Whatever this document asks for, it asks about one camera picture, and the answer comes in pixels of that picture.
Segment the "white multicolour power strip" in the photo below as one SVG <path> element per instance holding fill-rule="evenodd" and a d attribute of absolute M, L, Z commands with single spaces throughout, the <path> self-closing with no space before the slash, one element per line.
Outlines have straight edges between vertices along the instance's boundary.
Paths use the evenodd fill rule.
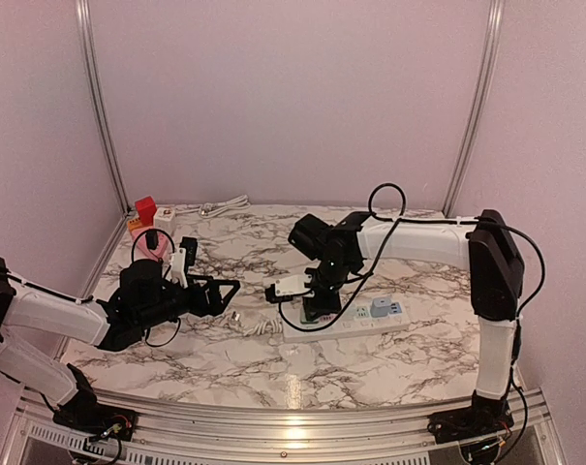
<path fill-rule="evenodd" d="M 284 341 L 287 343 L 318 342 L 408 329 L 411 323 L 409 314 L 400 302 L 389 298 L 392 301 L 391 311 L 383 318 L 372 318 L 370 315 L 374 298 L 362 300 L 359 304 L 352 303 L 339 319 L 336 315 L 323 316 L 315 325 L 303 325 L 300 322 L 301 310 L 296 313 L 286 311 L 286 318 L 295 326 L 312 329 L 312 332 L 299 331 L 287 323 L 282 323 Z"/>

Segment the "red cube socket adapter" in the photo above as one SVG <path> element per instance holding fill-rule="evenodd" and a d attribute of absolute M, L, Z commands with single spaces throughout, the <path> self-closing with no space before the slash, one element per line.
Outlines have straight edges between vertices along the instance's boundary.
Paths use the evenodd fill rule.
<path fill-rule="evenodd" d="M 135 201 L 134 207 L 143 226 L 152 226 L 158 206 L 151 196 Z"/>

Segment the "black power adapter with cable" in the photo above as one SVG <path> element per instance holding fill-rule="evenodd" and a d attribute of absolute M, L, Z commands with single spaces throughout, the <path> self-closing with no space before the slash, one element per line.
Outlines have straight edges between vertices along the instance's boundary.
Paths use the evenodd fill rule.
<path fill-rule="evenodd" d="M 144 234 L 145 244 L 148 250 L 154 251 L 159 246 L 159 235 L 155 229 L 149 229 Z"/>

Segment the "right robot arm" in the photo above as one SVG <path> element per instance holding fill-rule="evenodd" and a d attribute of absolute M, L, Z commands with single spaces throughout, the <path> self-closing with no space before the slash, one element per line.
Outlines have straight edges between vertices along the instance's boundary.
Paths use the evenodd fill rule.
<path fill-rule="evenodd" d="M 313 214 L 298 220 L 289 243 L 317 262 L 302 274 L 273 285 L 279 305 L 302 301 L 303 321 L 288 322 L 299 333 L 334 326 L 348 310 L 342 287 L 362 289 L 381 259 L 446 264 L 465 270 L 470 278 L 470 301 L 479 324 L 478 378 L 469 406 L 435 413 L 428 430 L 444 443 L 510 429 L 508 394 L 514 388 L 514 366 L 521 350 L 525 261 L 515 240 L 537 243 L 507 225 L 494 209 L 465 218 L 416 219 L 400 212 L 393 218 L 373 208 L 354 211 L 335 225 Z"/>

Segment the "white cube socket adapter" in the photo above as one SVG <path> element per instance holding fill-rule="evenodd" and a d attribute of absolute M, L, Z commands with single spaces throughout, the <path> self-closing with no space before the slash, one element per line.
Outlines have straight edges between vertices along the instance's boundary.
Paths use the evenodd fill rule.
<path fill-rule="evenodd" d="M 173 207 L 160 206 L 153 216 L 153 226 L 156 229 L 173 235 L 176 228 L 176 213 Z"/>

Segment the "pink triangular power strip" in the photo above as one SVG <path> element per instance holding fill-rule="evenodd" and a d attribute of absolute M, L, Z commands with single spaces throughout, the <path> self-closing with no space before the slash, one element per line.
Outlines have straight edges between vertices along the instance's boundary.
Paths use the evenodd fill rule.
<path fill-rule="evenodd" d="M 137 240 L 134 251 L 136 258 L 153 261 L 166 260 L 171 252 L 169 239 L 162 232 L 148 232 L 148 228 L 137 228 L 130 231 L 131 238 Z"/>

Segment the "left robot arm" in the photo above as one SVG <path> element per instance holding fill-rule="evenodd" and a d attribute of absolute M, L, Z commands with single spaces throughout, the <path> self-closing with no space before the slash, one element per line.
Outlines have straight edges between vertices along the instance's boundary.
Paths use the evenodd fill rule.
<path fill-rule="evenodd" d="M 0 257 L 0 373 L 36 390 L 57 424 L 102 437 L 131 434 L 135 411 L 100 403 L 78 368 L 50 358 L 11 329 L 40 329 L 117 353 L 186 314 L 219 316 L 240 284 L 190 273 L 196 249 L 196 240 L 185 237 L 172 245 L 168 260 L 132 259 L 107 300 L 47 289 L 11 273 Z"/>

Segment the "green grey plug adapter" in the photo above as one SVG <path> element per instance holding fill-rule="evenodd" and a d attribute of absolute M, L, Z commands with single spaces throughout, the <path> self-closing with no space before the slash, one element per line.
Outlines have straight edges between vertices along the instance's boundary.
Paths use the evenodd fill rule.
<path fill-rule="evenodd" d="M 303 325 L 315 325 L 319 322 L 322 313 L 313 309 L 302 308 L 300 311 L 300 322 Z"/>

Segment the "orange power strip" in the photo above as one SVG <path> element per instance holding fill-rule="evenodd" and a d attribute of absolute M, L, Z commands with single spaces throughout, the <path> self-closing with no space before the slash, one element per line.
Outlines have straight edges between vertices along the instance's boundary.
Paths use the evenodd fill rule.
<path fill-rule="evenodd" d="M 144 224 L 142 223 L 142 221 L 139 217 L 132 218 L 127 221 L 127 228 L 128 228 L 129 232 L 132 232 L 137 229 L 141 229 L 143 227 L 144 227 Z"/>

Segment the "blue small plug adapter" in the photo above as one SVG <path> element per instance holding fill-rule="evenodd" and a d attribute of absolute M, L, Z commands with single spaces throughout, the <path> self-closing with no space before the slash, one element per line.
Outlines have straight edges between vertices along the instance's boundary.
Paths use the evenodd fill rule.
<path fill-rule="evenodd" d="M 376 297 L 372 300 L 370 315 L 372 318 L 383 318 L 391 311 L 392 301 L 389 297 Z"/>

